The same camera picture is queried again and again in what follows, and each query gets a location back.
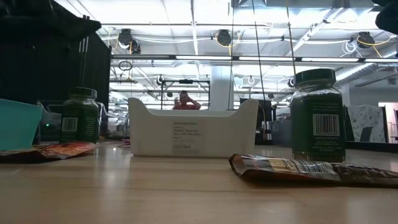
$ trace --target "black jar lid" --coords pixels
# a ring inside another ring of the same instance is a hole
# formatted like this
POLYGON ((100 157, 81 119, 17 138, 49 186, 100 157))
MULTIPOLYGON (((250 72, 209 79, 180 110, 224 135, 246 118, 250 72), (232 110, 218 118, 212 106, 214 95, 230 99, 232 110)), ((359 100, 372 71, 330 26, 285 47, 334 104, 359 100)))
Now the black jar lid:
POLYGON ((97 99, 97 91, 91 88, 85 87, 74 87, 70 90, 71 95, 87 96, 93 99, 97 99))
POLYGON ((297 73, 294 76, 294 85, 308 81, 326 80, 331 84, 336 83, 336 72, 329 68, 318 68, 297 73))

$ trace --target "red snack wrapper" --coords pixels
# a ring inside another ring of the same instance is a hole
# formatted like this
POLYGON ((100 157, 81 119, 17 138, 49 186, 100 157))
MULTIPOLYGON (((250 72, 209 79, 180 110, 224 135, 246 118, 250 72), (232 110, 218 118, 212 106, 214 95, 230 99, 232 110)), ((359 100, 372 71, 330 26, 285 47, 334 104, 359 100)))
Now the red snack wrapper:
POLYGON ((27 150, 0 151, 0 162, 35 163, 67 159, 93 150, 94 147, 95 144, 90 142, 68 142, 27 150))
POLYGON ((336 185, 398 187, 398 173, 344 163, 301 161, 235 154, 229 159, 234 172, 257 182, 293 180, 336 185))

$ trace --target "green supplement jar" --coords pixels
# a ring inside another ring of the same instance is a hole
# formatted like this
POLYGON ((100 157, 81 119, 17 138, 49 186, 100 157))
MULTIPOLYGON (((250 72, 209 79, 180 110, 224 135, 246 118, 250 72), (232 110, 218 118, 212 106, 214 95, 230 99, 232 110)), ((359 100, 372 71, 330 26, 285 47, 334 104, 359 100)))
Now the green supplement jar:
POLYGON ((343 99, 333 87, 335 71, 314 69, 295 75, 290 105, 295 159, 343 162, 345 129, 343 99))
POLYGON ((60 142, 98 140, 97 91, 75 87, 63 104, 60 142))

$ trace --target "table surface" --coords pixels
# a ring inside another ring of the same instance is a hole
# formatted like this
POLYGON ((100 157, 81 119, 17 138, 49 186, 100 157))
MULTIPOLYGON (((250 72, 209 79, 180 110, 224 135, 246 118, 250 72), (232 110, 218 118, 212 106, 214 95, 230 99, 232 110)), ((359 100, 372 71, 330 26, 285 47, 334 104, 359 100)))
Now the table surface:
MULTIPOLYGON (((290 149, 259 153, 290 157, 290 149)), ((398 171, 398 154, 347 151, 347 162, 398 171)), ((0 223, 397 223, 398 190, 254 187, 226 159, 92 156, 0 164, 0 223)))

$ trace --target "person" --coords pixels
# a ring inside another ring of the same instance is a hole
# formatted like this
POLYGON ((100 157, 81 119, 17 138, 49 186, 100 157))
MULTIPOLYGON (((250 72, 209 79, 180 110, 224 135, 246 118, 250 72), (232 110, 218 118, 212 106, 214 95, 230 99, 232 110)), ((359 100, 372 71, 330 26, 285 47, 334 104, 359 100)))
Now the person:
POLYGON ((180 101, 178 102, 178 98, 174 99, 174 107, 173 110, 199 110, 201 107, 200 103, 191 99, 188 96, 187 91, 183 90, 180 93, 180 101))

